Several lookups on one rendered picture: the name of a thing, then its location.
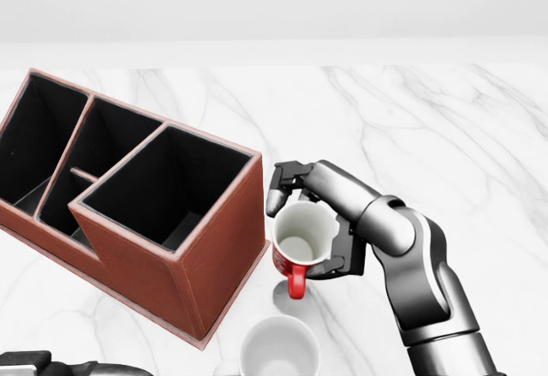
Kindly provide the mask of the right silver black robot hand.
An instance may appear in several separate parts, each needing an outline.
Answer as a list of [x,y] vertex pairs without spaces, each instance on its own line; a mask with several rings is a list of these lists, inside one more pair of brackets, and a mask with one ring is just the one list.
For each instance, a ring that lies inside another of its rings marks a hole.
[[366,244],[377,246],[383,238],[373,226],[372,214],[366,212],[381,194],[347,171],[319,160],[275,164],[267,199],[266,215],[273,218],[285,206],[292,191],[299,189],[313,202],[322,200],[342,217],[342,234],[330,242],[335,245],[329,258],[324,257],[308,271],[312,280],[327,280],[364,272]]

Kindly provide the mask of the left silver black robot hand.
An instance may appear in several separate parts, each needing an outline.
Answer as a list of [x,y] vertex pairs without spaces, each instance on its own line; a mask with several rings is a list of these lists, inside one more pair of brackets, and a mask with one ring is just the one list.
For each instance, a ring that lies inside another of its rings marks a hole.
[[138,367],[88,361],[65,364],[53,361],[48,350],[14,351],[0,355],[0,376],[153,376]]

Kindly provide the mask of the red mug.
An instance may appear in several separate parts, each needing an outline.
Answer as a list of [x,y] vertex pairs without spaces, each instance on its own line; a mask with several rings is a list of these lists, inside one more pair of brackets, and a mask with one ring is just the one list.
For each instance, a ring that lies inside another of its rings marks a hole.
[[338,223],[320,204],[298,200],[274,218],[272,258],[288,279],[289,296],[301,299],[306,290],[307,270],[331,256]]

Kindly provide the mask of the white mug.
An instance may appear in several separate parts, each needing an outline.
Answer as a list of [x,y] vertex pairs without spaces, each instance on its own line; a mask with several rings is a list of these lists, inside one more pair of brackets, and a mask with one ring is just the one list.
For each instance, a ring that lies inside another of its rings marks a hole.
[[263,319],[244,337],[241,376],[319,376],[320,347],[302,321],[287,315]]

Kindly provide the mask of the red-brown desk caddy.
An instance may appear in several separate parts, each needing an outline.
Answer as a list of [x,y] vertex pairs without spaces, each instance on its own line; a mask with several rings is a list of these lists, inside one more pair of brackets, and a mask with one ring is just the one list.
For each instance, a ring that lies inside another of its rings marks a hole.
[[203,349],[268,241],[259,152],[32,69],[0,229]]

